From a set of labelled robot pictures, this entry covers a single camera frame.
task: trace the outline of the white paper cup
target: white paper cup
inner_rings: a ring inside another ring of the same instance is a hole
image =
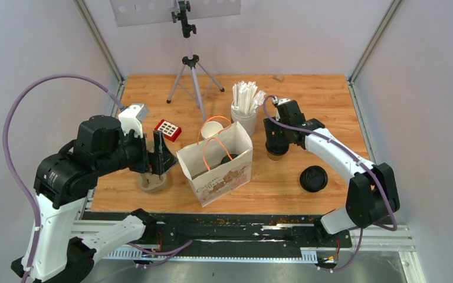
[[[209,121],[204,124],[201,130],[201,136],[203,139],[208,139],[215,134],[217,134],[219,131],[223,130],[223,126],[216,122],[216,121]]]

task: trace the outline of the paper bag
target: paper bag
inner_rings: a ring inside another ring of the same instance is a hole
[[[227,152],[217,140],[191,144],[176,154],[183,174],[203,207],[251,180],[252,141],[244,128],[235,122],[210,139],[215,137],[230,154],[238,156],[221,164]],[[211,170],[207,169],[204,159]]]

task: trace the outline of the wooden table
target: wooden table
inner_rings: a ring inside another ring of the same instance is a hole
[[[176,152],[196,141],[202,124],[200,110],[193,99],[181,88],[176,90],[171,104],[166,99],[173,86],[175,75],[131,75],[123,95],[123,103],[145,103],[150,114],[143,122],[143,130],[152,132],[161,119],[183,128],[182,134],[169,149]],[[260,90],[279,97],[298,101],[306,119],[317,118],[341,142],[357,154],[368,158],[360,126],[342,75],[287,75],[283,83],[270,75],[217,75],[226,92],[214,85],[204,101],[207,117],[230,117],[232,86],[238,81],[256,81]],[[181,83],[192,90],[190,76],[183,76]],[[201,93],[204,94],[209,78],[199,76]],[[275,114],[275,107],[270,106]],[[327,164],[302,148],[291,145],[289,152],[279,162],[268,159],[265,150],[263,127],[264,113],[257,117],[257,128],[252,136],[254,146],[251,182],[228,195],[202,207],[193,194],[179,165],[168,173],[172,185],[159,192],[148,194],[136,183],[136,173],[122,170],[100,178],[92,211],[133,211],[143,208],[149,212],[207,212],[207,213],[287,213],[321,214],[344,205],[348,184],[341,180]],[[308,193],[299,184],[300,173],[311,165],[323,167],[328,176],[327,187],[318,193]]]

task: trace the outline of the debris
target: debris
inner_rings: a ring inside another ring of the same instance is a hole
[[[274,75],[273,79],[282,83],[282,82],[284,82],[285,77],[284,77],[284,75]]]

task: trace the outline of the white wall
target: white wall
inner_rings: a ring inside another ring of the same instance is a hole
[[[24,255],[32,210],[9,174],[2,126],[9,107],[33,81],[55,73],[93,77],[111,90],[116,80],[73,1],[0,0],[0,282],[17,282],[11,261]],[[75,138],[78,124],[108,110],[106,95],[72,79],[39,86],[18,107],[11,123],[11,156],[32,188],[40,161]]]
[[[453,282],[453,1],[404,1],[357,87],[426,280]]]
[[[109,0],[86,3],[124,75],[177,72],[188,53],[179,23],[118,28]],[[241,15],[190,21],[192,46],[216,74],[349,75],[389,4],[242,0]]]

